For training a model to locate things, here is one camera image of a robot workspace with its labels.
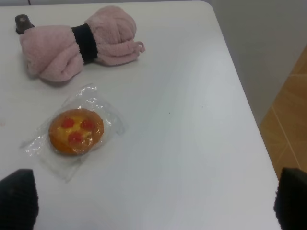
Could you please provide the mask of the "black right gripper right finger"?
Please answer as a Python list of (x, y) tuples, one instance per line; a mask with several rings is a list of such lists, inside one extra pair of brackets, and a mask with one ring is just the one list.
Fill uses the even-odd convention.
[(283, 168), (276, 192), (274, 211), (283, 230), (307, 228), (307, 173)]

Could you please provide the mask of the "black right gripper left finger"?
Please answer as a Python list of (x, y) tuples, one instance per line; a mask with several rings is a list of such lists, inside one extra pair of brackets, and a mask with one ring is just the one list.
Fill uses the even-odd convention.
[(32, 169), (18, 169), (0, 181), (0, 228), (32, 230), (39, 213)]

